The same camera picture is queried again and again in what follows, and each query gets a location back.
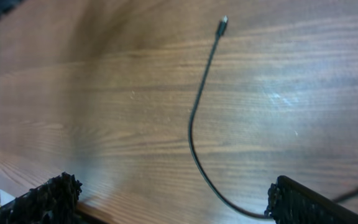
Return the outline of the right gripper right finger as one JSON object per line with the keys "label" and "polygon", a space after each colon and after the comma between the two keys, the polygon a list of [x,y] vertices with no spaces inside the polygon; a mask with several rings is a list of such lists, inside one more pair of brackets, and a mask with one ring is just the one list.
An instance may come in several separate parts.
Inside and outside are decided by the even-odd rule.
{"label": "right gripper right finger", "polygon": [[358,224],[358,214],[285,175],[270,186],[264,215],[276,224]]}

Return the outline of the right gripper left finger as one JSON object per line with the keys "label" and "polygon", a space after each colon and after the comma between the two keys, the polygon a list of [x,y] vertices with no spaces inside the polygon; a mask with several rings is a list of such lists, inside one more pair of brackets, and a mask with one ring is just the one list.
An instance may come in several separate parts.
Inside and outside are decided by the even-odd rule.
{"label": "right gripper left finger", "polygon": [[0,208],[0,224],[73,224],[82,183],[63,172]]}

